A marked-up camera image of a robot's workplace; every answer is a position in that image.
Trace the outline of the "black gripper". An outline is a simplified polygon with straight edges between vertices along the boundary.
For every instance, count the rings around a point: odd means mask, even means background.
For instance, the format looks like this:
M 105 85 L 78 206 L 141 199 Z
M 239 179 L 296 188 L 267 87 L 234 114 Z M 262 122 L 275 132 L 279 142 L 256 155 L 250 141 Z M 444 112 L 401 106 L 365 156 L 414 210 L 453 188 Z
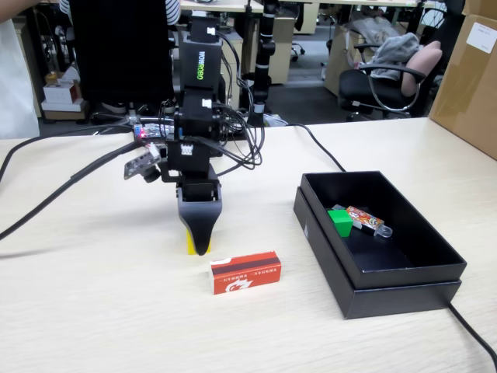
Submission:
M 178 171 L 161 166 L 162 181 L 176 185 L 180 220 L 186 226 L 197 255 L 207 253 L 214 226 L 222 212 L 221 184 L 212 165 L 206 173 Z

